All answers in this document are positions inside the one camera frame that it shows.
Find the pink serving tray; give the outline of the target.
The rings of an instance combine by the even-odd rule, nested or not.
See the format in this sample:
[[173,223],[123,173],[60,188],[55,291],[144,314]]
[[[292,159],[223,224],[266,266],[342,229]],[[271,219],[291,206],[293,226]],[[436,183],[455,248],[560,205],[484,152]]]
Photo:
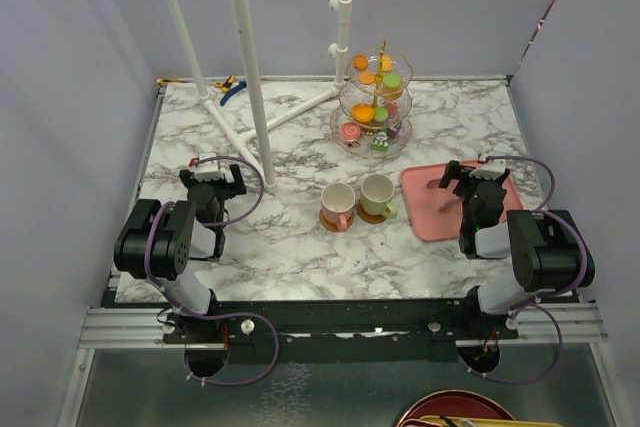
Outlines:
[[460,237],[463,203],[454,189],[454,178],[446,188],[438,186],[446,164],[406,168],[400,183],[414,234],[422,241],[436,242]]

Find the white pvc pipe frame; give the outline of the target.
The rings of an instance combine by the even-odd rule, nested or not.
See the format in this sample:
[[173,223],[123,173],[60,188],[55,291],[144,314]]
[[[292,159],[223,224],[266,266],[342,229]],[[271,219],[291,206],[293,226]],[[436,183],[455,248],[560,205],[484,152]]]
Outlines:
[[254,127],[243,133],[235,131],[225,120],[219,109],[214,106],[205,84],[179,0],[165,1],[180,44],[187,57],[201,104],[209,112],[214,122],[222,129],[227,140],[236,152],[240,154],[241,158],[247,161],[251,167],[255,167],[262,175],[266,191],[269,193],[275,192],[277,181],[269,133],[298,115],[335,98],[345,84],[349,60],[348,40],[353,0],[330,0],[330,8],[336,13],[338,20],[338,41],[328,48],[328,53],[335,63],[335,76],[331,87],[311,100],[303,102],[286,113],[271,119],[266,117],[264,107],[250,2],[249,0],[231,0],[232,14],[239,40],[241,61],[254,122]]

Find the green mug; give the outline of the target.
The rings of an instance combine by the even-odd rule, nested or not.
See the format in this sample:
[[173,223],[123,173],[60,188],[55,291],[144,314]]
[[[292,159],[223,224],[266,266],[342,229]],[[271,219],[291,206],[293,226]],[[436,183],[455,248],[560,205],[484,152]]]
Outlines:
[[392,203],[395,193],[393,181],[384,174],[366,176],[360,187],[360,206],[369,216],[381,216],[395,219],[397,209]]

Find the toy purple cake slice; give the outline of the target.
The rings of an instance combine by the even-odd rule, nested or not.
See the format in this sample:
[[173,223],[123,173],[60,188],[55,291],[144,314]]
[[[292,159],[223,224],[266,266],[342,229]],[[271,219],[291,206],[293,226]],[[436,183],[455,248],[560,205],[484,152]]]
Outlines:
[[400,131],[400,126],[396,125],[396,126],[390,127],[387,133],[392,139],[396,139],[399,135],[399,131]]

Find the cork coaster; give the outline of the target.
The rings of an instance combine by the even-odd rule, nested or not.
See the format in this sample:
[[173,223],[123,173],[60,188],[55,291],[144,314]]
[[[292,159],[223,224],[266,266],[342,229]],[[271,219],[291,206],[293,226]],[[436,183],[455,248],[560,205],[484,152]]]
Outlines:
[[357,213],[359,217],[369,224],[381,224],[387,220],[387,217],[384,215],[371,215],[367,213],[360,203],[357,204]]
[[334,212],[322,208],[319,214],[321,224],[331,232],[346,232],[354,222],[354,211]]

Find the toy green cake slice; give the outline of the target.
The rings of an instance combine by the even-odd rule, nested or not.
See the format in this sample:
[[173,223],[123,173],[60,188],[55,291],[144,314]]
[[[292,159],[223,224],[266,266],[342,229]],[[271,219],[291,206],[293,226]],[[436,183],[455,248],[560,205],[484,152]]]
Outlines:
[[390,140],[388,133],[386,130],[379,130],[372,137],[371,140],[371,149],[376,152],[386,153],[389,151]]

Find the pink mug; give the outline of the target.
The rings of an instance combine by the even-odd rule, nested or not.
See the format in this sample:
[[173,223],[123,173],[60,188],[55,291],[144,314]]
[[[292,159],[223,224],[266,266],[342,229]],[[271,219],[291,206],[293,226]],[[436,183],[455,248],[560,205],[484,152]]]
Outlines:
[[321,193],[321,209],[334,212],[354,211],[356,196],[354,190],[341,182],[331,183]]

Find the toy green macaron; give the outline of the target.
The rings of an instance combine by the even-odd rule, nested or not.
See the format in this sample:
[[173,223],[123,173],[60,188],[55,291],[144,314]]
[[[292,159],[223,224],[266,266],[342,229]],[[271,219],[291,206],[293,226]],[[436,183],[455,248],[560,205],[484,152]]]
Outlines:
[[403,80],[400,75],[389,73],[383,77],[383,85],[385,89],[395,91],[402,87]]
[[384,107],[376,107],[374,109],[374,120],[378,123],[383,123],[388,119],[388,111]]

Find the three-tier glass dessert stand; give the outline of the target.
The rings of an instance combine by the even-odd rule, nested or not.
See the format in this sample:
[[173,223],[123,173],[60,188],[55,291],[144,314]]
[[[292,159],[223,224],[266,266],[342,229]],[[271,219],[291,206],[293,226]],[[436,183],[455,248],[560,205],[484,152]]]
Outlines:
[[[352,65],[352,59],[357,54],[363,54],[368,58],[369,65],[366,71],[373,72],[376,75],[374,84],[362,85],[359,82],[358,76],[360,72]],[[386,41],[382,41],[381,45],[376,49],[361,51],[355,55],[347,63],[347,80],[338,93],[339,106],[331,114],[330,129],[332,137],[339,147],[361,159],[381,160],[396,156],[407,146],[413,134],[413,127],[409,120],[413,100],[408,90],[413,78],[413,68],[406,57],[390,51]],[[392,59],[393,70],[391,72],[382,71],[382,57],[384,55],[389,55]],[[394,101],[388,101],[382,97],[384,89],[383,77],[389,73],[398,74],[403,80],[403,95]],[[359,123],[351,116],[351,108],[356,104],[370,104],[375,109],[376,107],[384,107],[387,102],[396,103],[398,113],[395,118],[388,118],[383,123],[378,123],[374,119],[368,123]],[[359,148],[349,148],[346,143],[341,141],[339,128],[346,122],[357,123],[361,127],[361,137],[359,138],[361,146]],[[376,132],[379,130],[388,131],[390,127],[396,125],[400,126],[399,135],[396,139],[392,139],[389,136],[391,138],[389,151],[383,153],[372,150],[371,140]]]

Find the toy bread bun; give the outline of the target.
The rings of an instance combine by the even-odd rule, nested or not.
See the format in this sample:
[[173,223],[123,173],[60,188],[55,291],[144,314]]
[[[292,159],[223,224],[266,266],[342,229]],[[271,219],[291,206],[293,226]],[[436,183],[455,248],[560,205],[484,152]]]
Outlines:
[[382,97],[388,101],[394,101],[403,95],[404,89],[402,87],[397,89],[391,89],[384,87]]

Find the toy orange egg tart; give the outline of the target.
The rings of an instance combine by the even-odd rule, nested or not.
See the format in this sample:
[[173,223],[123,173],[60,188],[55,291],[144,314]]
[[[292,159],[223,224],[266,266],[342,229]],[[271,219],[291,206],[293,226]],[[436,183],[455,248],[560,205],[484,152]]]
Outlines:
[[370,104],[359,103],[351,108],[352,118],[359,123],[368,123],[374,119],[375,110]]

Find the toy yellow cracker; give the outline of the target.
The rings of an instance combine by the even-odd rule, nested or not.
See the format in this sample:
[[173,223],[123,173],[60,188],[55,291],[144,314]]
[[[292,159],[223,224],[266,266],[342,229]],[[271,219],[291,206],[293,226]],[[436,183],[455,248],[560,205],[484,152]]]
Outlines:
[[391,72],[393,70],[393,62],[389,55],[384,55],[382,57],[382,71],[383,72]]

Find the toy orange round cookie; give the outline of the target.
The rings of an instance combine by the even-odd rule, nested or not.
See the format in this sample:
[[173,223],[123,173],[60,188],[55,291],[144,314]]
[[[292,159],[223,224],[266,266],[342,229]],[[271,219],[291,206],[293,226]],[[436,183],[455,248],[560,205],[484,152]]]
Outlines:
[[370,71],[362,71],[359,73],[358,80],[362,85],[372,85],[376,81],[376,75]]

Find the toy brown chip cookie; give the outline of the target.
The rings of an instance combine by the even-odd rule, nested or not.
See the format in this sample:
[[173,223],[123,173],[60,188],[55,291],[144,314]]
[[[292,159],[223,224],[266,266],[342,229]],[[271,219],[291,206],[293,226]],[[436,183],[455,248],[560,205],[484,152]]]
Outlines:
[[366,71],[368,69],[369,60],[365,55],[357,54],[352,59],[352,65],[359,72]]

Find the pink-handled metal tongs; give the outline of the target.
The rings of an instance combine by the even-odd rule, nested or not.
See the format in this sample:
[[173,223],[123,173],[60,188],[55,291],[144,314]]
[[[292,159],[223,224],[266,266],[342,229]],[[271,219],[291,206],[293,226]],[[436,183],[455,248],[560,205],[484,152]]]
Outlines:
[[429,199],[438,212],[445,212],[461,202],[460,197],[454,194],[449,187],[440,186],[440,178],[429,180],[426,188]]

